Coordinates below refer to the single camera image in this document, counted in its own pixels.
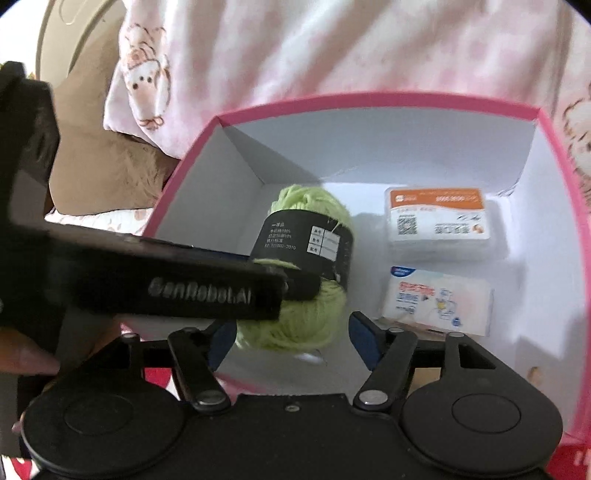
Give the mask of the person's left hand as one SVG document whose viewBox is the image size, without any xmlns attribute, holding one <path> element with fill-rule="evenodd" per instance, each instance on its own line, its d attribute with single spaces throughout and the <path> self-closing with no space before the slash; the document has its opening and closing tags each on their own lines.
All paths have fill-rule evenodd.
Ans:
<svg viewBox="0 0 591 480">
<path fill-rule="evenodd" d="M 56 375 L 60 363 L 31 339 L 1 328 L 1 371 L 15 375 Z"/>
</svg>

